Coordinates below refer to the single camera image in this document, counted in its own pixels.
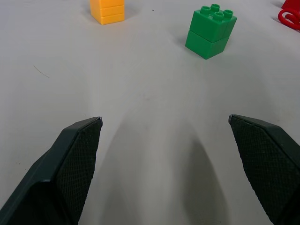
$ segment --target white table surface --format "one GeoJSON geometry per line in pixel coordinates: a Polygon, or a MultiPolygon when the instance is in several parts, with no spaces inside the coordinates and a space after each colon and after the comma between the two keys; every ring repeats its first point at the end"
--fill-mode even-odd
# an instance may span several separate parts
{"type": "Polygon", "coordinates": [[[87,0],[0,1],[0,206],[60,131],[102,116],[80,225],[270,225],[232,113],[300,143],[300,33],[271,0],[125,0],[101,26],[87,0]],[[193,11],[238,20],[222,54],[184,47],[193,11]]]}

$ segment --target lego stud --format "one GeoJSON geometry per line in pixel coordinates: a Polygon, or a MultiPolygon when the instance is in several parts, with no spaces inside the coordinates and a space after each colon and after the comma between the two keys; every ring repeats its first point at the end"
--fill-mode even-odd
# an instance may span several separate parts
{"type": "Polygon", "coordinates": [[[223,14],[225,19],[231,19],[233,16],[233,11],[226,9],[224,10],[223,14]]]}
{"type": "Polygon", "coordinates": [[[210,8],[213,12],[218,12],[220,10],[220,6],[218,4],[212,4],[210,8]]]}
{"type": "Polygon", "coordinates": [[[208,6],[202,6],[202,8],[200,10],[200,13],[208,15],[210,13],[210,7],[208,7],[208,6]]]}
{"type": "Polygon", "coordinates": [[[214,13],[214,16],[212,17],[213,20],[222,21],[224,19],[223,13],[214,13]]]}

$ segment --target stacked green duplo blocks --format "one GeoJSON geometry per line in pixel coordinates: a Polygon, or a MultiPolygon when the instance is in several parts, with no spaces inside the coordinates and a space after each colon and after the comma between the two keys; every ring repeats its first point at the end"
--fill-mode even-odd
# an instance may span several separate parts
{"type": "Polygon", "coordinates": [[[224,51],[237,18],[231,10],[212,4],[194,12],[186,47],[204,59],[224,51]]]}

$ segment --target stacked yellow blocks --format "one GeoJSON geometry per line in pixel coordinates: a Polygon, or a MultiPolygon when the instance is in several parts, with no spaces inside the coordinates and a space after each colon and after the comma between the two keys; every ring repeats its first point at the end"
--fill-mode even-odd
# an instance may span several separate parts
{"type": "Polygon", "coordinates": [[[124,0],[90,0],[90,13],[102,25],[124,20],[124,0]]]}

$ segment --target red plastic object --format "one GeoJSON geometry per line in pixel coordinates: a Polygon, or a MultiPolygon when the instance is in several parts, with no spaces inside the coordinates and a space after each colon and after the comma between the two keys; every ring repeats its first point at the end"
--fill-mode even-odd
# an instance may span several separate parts
{"type": "Polygon", "coordinates": [[[296,10],[291,8],[283,9],[278,14],[278,19],[285,26],[288,26],[295,30],[300,30],[300,14],[296,10]]]}
{"type": "Polygon", "coordinates": [[[286,0],[281,8],[282,9],[291,8],[291,9],[299,12],[300,11],[300,0],[286,0]]]}

